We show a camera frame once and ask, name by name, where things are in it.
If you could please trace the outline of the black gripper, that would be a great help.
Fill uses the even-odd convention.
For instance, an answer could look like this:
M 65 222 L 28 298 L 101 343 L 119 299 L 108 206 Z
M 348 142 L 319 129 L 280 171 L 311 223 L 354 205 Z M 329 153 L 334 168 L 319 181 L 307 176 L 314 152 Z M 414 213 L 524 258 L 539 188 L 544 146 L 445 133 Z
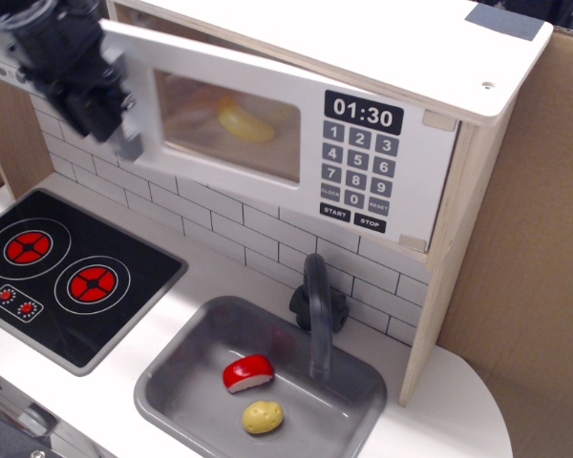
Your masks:
M 118 71 L 101 55 L 100 18 L 97 1 L 0 1 L 0 31 L 14 39 L 9 53 L 33 81 L 60 82 L 87 94 L 84 114 L 66 90 L 46 98 L 80 135 L 105 142 L 134 98 L 121 89 Z

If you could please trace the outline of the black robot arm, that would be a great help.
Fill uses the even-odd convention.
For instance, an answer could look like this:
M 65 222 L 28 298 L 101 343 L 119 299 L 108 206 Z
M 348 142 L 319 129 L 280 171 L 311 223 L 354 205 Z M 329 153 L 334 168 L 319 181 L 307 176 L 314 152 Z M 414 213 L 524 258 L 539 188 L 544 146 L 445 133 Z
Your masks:
M 83 136 L 106 142 L 131 107 L 121 72 L 102 56 L 97 1 L 0 1 L 7 54 Z

